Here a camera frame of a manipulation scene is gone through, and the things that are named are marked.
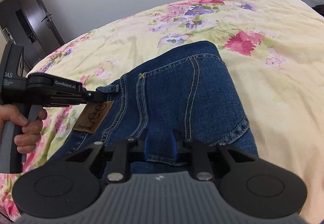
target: human hand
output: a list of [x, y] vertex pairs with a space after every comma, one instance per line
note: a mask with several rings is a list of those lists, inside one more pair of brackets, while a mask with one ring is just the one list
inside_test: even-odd
[[36, 149], [36, 143], [41, 139], [41, 130], [43, 121], [47, 118], [47, 111], [42, 109], [38, 113], [38, 119], [33, 122], [28, 122], [18, 108], [14, 105], [0, 105], [0, 140], [4, 128], [4, 122], [10, 120], [16, 125], [22, 127], [24, 134], [16, 135], [14, 142], [17, 145], [17, 151], [21, 154], [31, 153]]

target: brown door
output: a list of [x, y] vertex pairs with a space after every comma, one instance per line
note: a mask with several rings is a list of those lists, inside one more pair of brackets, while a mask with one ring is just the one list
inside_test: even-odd
[[40, 52], [39, 50], [43, 50], [41, 54], [45, 53], [48, 55], [64, 45], [64, 41], [42, 0], [18, 0], [18, 2], [41, 46], [35, 47], [38, 53]]

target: floral bedsheet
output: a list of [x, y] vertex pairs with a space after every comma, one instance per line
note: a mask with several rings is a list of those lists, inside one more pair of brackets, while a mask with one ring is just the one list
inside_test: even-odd
[[[300, 0], [186, 0], [117, 20], [62, 46], [33, 72], [78, 80], [88, 90], [175, 46], [213, 42], [250, 120], [261, 158], [298, 174], [308, 198], [301, 216], [324, 219], [324, 18]], [[65, 141], [84, 106], [49, 108], [42, 140], [24, 172]], [[19, 217], [0, 175], [1, 202]]]

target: silver screw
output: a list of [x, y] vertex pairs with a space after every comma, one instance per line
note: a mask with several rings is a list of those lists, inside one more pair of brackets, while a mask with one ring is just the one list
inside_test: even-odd
[[124, 176], [121, 173], [110, 173], [109, 175], [107, 175], [107, 178], [112, 182], [117, 182], [122, 180]]
[[208, 172], [200, 172], [196, 177], [200, 181], [208, 181], [213, 178], [212, 174]]

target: bed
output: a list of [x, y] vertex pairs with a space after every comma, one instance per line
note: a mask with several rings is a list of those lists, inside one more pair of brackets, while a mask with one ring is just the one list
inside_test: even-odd
[[[308, 188], [301, 216], [324, 219], [324, 17], [300, 0], [186, 0], [152, 8], [92, 30], [62, 46], [32, 72], [108, 85], [182, 44], [213, 42], [242, 101], [261, 158], [299, 175]], [[42, 139], [24, 173], [64, 143], [84, 106], [49, 108]], [[19, 218], [0, 175], [1, 202]]]

